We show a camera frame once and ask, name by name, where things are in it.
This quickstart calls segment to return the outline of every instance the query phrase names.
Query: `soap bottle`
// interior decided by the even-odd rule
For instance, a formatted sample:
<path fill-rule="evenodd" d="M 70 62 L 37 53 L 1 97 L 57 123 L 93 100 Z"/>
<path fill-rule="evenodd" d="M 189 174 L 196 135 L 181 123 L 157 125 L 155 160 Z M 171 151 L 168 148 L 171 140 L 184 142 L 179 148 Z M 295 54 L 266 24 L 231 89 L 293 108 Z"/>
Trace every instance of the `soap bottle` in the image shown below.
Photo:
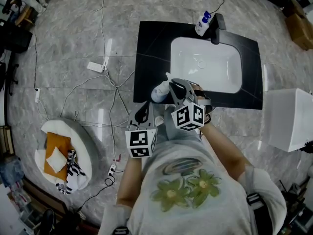
<path fill-rule="evenodd" d="M 209 19 L 211 17 L 211 14 L 207 11 L 205 11 L 204 16 L 199 17 L 195 27 L 196 33 L 199 36 L 203 36 L 206 30 L 209 28 Z"/>
<path fill-rule="evenodd" d="M 166 98 L 167 94 L 170 92 L 169 84 L 172 80 L 171 74 L 167 72 L 166 76 L 167 76 L 167 81 L 163 81 L 161 84 L 156 86 L 151 92 L 151 99 L 155 103 L 162 102 Z"/>

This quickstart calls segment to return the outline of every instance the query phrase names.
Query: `gray tile floor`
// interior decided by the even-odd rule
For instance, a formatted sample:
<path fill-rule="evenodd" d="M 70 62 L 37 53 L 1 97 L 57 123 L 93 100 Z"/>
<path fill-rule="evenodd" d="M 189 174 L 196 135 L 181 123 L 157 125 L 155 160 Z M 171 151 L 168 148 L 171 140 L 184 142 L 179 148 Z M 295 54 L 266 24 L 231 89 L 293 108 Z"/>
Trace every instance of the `gray tile floor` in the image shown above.
<path fill-rule="evenodd" d="M 140 21 L 173 21 L 194 23 L 205 9 L 215 10 L 222 0 L 104 0 L 103 32 L 105 55 L 111 76 L 117 84 L 127 78 L 135 68 L 135 53 Z M 47 11 L 36 22 L 37 80 L 41 88 L 41 101 L 47 114 L 58 117 L 66 95 L 77 84 L 98 73 L 86 69 L 89 61 L 101 62 L 103 39 L 101 35 L 102 0 L 50 0 Z M 220 13 L 224 15 L 227 30 L 258 42 L 262 64 L 266 65 L 268 89 L 313 89 L 313 51 L 303 51 L 289 36 L 281 11 L 266 0 L 225 0 Z M 28 51 L 18 55 L 20 67 L 16 78 L 19 84 L 9 97 L 9 124 L 12 126 L 16 153 L 22 159 L 26 176 L 38 186 L 62 199 L 74 208 L 95 195 L 105 184 L 108 166 L 112 163 L 112 140 L 109 128 L 85 127 L 98 147 L 100 175 L 97 183 L 89 185 L 71 196 L 63 196 L 46 181 L 35 166 L 34 151 L 44 138 L 40 127 L 44 119 L 35 104 L 35 39 Z M 128 110 L 132 108 L 134 76 L 123 85 L 121 96 Z M 77 88 L 68 98 L 62 116 L 77 120 L 82 125 L 108 124 L 108 110 L 113 99 L 113 87 L 106 78 L 97 78 Z M 113 124 L 127 119 L 120 99 L 112 110 Z M 216 109 L 214 124 L 228 135 L 256 166 L 265 169 L 274 182 L 281 179 L 286 186 L 300 183 L 306 177 L 313 155 L 301 152 L 286 153 L 261 142 L 263 111 L 245 109 Z M 114 129 L 116 153 L 121 154 L 117 169 L 122 170 L 127 160 L 122 127 Z M 89 200 L 84 208 L 89 221 L 100 224 L 104 203 L 116 199 L 121 175 L 117 183 Z"/>

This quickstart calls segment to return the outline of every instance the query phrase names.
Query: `white pillow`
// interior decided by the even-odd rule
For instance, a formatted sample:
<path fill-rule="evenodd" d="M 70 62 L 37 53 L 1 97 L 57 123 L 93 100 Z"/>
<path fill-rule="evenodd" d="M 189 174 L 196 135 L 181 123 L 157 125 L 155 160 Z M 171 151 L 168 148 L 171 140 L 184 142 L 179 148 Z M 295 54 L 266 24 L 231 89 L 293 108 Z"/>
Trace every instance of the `white pillow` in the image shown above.
<path fill-rule="evenodd" d="M 55 173 L 58 173 L 66 165 L 67 159 L 59 151 L 57 147 L 54 148 L 53 153 L 47 158 L 48 164 L 52 167 Z"/>

